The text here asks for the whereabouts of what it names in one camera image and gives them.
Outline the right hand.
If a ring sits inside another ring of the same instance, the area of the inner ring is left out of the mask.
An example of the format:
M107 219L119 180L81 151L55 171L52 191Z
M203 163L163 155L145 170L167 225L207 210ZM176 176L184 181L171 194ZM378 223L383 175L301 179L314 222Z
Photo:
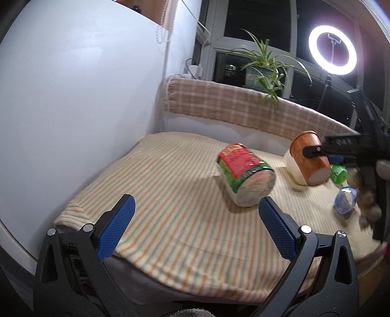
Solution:
M358 191L357 204L360 209L360 228L363 230L369 226L373 227L382 216L382 211L375 200L375 191L366 184L362 173L355 168L348 170L347 183Z

